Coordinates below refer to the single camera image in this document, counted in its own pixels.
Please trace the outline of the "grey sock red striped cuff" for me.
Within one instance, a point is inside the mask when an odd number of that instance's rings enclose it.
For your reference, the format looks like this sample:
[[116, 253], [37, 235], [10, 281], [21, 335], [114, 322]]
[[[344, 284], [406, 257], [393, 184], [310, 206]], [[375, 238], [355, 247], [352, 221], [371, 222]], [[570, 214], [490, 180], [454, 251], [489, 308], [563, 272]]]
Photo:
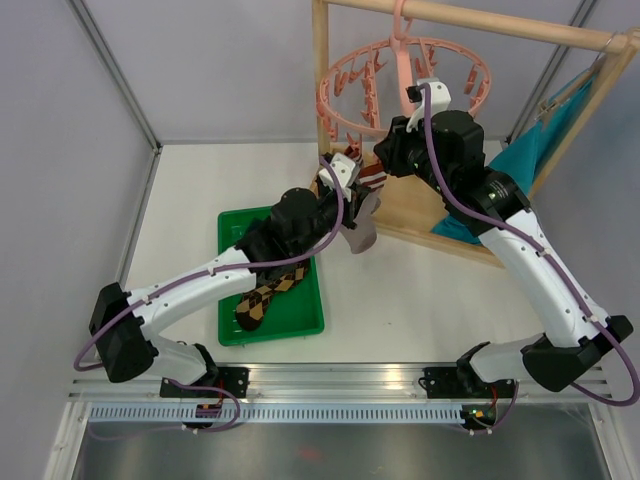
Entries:
[[355, 136], [349, 132], [346, 133], [347, 146], [343, 150], [343, 154], [353, 160], [359, 168], [364, 166], [363, 160], [363, 139], [361, 134]]

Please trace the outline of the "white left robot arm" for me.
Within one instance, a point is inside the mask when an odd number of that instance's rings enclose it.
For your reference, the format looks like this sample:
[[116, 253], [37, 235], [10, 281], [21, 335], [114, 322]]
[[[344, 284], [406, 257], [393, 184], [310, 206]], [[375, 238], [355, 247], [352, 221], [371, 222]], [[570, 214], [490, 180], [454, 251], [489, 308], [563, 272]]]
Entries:
[[235, 244], [181, 277], [131, 291], [117, 282], [103, 287], [89, 332], [109, 381], [155, 374], [197, 397], [210, 395], [218, 374], [206, 348], [168, 340], [162, 331], [209, 303], [296, 276], [340, 228], [356, 229], [372, 189], [355, 176], [333, 182], [326, 168], [318, 172], [316, 186], [285, 192]]

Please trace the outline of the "pink hanger clip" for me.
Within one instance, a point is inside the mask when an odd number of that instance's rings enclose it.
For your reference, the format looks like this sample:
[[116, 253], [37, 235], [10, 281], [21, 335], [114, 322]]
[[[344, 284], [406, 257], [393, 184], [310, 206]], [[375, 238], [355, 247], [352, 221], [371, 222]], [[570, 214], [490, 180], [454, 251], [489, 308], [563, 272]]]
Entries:
[[345, 148], [344, 154], [350, 158], [359, 157], [362, 154], [362, 135], [352, 135], [349, 132], [346, 133], [346, 140], [348, 146]]

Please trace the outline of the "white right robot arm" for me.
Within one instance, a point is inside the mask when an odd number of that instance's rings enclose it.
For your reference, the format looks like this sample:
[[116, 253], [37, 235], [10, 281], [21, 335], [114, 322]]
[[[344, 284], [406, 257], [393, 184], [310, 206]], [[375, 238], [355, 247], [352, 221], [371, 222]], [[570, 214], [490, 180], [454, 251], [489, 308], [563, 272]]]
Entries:
[[384, 170], [415, 176], [438, 193], [449, 214], [477, 237], [518, 283], [543, 331], [530, 339], [482, 343], [458, 361], [459, 388], [478, 395], [491, 383], [530, 378], [551, 392], [576, 386], [634, 331], [624, 315], [600, 307], [550, 245], [526, 194], [508, 174], [485, 165], [484, 131], [458, 110], [412, 122], [392, 119], [374, 147]]

